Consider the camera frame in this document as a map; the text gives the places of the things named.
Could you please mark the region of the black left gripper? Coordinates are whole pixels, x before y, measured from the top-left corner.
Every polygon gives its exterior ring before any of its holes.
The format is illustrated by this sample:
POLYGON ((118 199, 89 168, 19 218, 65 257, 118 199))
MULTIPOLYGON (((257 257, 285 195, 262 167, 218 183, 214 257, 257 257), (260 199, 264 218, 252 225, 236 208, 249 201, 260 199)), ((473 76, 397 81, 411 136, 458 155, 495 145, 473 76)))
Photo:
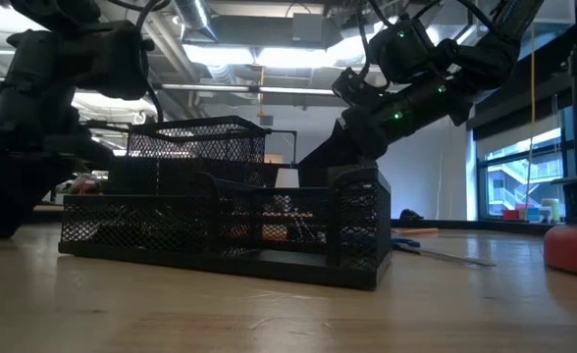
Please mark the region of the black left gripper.
MULTIPOLYGON (((72 105, 77 88, 0 82, 0 158, 68 158, 108 165, 113 152, 92 139, 72 105)), ((12 237, 55 186, 73 177, 69 161, 0 161, 0 238, 12 237)))

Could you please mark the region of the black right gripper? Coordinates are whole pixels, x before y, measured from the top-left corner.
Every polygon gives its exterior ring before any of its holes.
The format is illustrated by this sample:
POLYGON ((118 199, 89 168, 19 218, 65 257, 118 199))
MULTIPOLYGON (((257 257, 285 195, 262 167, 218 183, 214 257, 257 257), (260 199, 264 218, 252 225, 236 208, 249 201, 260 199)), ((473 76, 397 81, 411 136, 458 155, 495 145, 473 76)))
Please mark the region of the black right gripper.
POLYGON ((382 95, 349 91, 341 99, 349 108, 336 120, 331 135, 299 166, 329 168, 354 165, 360 159, 376 160, 431 118, 431 91, 426 87, 382 95))

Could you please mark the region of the red eraser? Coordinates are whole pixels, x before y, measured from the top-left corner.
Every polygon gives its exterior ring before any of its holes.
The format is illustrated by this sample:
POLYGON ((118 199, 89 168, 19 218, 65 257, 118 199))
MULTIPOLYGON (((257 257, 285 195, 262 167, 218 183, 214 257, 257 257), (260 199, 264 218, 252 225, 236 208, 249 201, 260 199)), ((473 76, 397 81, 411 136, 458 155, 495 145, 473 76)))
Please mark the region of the red eraser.
POLYGON ((264 241, 285 241, 288 239, 288 228, 283 225, 263 225, 262 239, 264 241))

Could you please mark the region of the short orange pencil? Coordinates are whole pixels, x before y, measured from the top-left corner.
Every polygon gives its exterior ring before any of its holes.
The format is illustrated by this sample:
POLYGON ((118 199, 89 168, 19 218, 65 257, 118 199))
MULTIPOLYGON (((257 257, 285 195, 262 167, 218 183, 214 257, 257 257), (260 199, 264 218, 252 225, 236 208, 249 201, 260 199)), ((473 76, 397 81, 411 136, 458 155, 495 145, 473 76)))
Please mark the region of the short orange pencil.
POLYGON ((439 236, 438 228, 393 228, 392 234, 400 237, 430 237, 439 236))

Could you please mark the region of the black mesh desk organizer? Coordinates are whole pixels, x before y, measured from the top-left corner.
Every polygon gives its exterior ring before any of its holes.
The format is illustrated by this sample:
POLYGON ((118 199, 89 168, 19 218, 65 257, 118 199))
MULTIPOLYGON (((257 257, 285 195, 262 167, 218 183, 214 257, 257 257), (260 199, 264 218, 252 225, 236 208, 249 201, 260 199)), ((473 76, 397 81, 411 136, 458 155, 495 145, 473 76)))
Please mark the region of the black mesh desk organizer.
POLYGON ((101 195, 64 202, 64 254, 370 290, 392 255, 373 167, 297 167, 276 188, 264 127, 238 116, 133 126, 101 195), (263 225, 288 228, 264 241, 263 225))

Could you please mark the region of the blue handled scissors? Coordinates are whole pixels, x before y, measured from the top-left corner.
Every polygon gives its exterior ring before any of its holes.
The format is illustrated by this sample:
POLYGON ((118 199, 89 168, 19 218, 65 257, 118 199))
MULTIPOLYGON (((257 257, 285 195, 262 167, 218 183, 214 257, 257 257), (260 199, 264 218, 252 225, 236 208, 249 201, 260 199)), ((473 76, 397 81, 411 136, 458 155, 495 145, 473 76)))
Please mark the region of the blue handled scissors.
POLYGON ((393 250, 412 253, 420 256, 429 256, 437 259, 458 262, 462 264, 476 265, 481 267, 495 267, 496 264, 491 261, 486 261, 478 258, 470 257, 460 257, 439 251, 428 250, 427 248, 422 248, 418 241, 394 237, 391 239, 391 246, 393 250))

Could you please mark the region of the long ceiling light bar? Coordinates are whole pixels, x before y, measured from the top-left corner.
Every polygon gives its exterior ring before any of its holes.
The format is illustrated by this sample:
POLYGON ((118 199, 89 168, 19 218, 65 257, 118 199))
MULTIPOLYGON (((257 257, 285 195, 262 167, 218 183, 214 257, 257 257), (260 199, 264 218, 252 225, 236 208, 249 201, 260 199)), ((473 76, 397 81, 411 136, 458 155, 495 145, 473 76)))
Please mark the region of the long ceiling light bar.
POLYGON ((160 83, 153 82, 154 89, 201 91, 201 92, 226 92, 226 93, 255 93, 255 94, 294 94, 308 96, 335 96, 331 89, 278 87, 260 85, 225 85, 225 84, 202 84, 202 83, 160 83))

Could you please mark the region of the pale green container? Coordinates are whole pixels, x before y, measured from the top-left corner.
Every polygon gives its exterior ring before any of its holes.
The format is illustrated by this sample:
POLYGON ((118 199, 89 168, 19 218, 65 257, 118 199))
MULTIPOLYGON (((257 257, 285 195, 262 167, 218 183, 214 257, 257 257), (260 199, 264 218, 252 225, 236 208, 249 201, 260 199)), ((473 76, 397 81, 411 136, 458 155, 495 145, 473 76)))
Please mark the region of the pale green container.
POLYGON ((543 198, 542 208, 545 212, 545 219, 549 223, 558 223, 560 221, 559 200, 556 198, 543 198))

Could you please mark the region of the red desk lamp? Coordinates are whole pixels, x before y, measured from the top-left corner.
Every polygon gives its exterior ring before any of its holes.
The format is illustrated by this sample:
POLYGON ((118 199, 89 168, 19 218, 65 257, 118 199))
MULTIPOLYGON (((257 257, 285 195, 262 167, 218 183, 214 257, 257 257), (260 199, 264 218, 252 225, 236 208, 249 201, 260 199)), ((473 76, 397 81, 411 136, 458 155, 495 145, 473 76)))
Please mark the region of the red desk lamp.
POLYGON ((557 226, 547 231, 544 262, 549 268, 577 276, 577 226, 557 226))

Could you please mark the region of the black stand bracket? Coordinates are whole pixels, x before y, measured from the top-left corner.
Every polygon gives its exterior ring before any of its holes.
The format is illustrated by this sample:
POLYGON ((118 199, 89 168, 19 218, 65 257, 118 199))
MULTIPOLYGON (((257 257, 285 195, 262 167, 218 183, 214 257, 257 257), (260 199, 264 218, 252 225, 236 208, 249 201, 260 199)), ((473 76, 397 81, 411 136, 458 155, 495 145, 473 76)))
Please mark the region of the black stand bracket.
POLYGON ((273 128, 263 128, 267 135, 271 134, 290 134, 292 136, 292 143, 289 145, 292 147, 292 158, 291 164, 296 164, 296 156, 297 156, 297 136, 298 133, 296 130, 289 130, 289 129, 273 129, 273 128))

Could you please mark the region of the black table frame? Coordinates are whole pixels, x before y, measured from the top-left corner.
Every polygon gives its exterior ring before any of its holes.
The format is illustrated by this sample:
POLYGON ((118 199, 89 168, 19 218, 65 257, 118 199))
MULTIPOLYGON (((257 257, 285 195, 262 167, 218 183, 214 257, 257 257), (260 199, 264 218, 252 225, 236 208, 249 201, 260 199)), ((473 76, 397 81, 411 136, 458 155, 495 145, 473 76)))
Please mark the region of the black table frame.
POLYGON ((536 236, 543 236, 553 228, 553 225, 548 224, 503 221, 391 220, 391 225, 399 228, 488 230, 536 236))

